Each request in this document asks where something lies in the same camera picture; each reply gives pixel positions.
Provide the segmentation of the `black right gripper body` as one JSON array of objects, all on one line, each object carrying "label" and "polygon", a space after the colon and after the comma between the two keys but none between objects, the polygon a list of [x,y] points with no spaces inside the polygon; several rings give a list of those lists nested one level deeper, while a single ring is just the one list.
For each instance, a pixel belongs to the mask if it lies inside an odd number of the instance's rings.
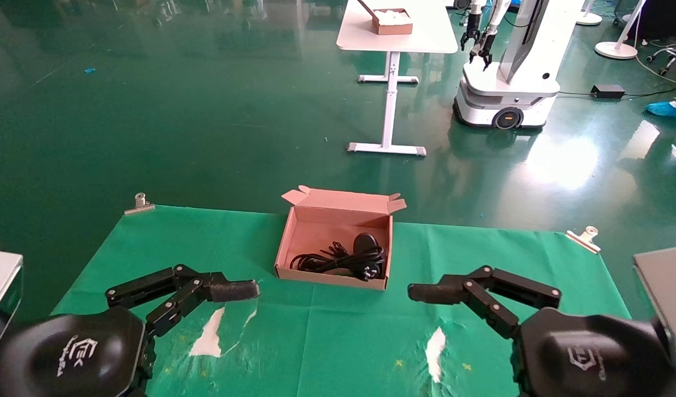
[{"label": "black right gripper body", "polygon": [[675,367],[658,320],[545,308],[513,340],[522,396],[674,396]]}]

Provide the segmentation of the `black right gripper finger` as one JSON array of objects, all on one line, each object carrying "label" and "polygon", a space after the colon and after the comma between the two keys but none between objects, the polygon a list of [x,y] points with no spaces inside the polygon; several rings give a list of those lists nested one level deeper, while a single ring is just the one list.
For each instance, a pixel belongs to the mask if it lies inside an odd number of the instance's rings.
[{"label": "black right gripper finger", "polygon": [[435,284],[412,283],[407,287],[409,299],[442,305],[465,303],[475,292],[481,291],[493,292],[536,309],[558,308],[561,300],[561,291],[553,286],[491,266],[482,266],[467,275],[444,275]]},{"label": "black right gripper finger", "polygon": [[499,289],[499,282],[437,282],[412,283],[408,297],[414,302],[436,305],[464,304],[504,339],[512,339],[519,327],[519,319],[489,294]]}]

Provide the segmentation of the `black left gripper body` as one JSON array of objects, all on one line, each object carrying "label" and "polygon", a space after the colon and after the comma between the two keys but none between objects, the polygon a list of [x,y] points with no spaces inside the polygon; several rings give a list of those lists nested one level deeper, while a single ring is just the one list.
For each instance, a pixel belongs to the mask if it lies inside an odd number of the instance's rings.
[{"label": "black left gripper body", "polygon": [[0,340],[0,396],[144,396],[154,343],[124,308],[10,326]]}]

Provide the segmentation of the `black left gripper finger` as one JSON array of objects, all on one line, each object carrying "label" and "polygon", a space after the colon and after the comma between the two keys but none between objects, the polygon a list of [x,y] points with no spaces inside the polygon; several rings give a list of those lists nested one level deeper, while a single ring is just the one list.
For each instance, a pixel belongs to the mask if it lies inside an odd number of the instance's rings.
[{"label": "black left gripper finger", "polygon": [[186,265],[176,265],[133,281],[109,288],[108,307],[132,309],[166,297],[165,309],[192,310],[202,302],[237,302],[260,297],[254,281],[229,281],[222,272],[199,273]]},{"label": "black left gripper finger", "polygon": [[148,337],[161,337],[204,302],[227,303],[260,296],[256,281],[192,279],[146,316]]}]

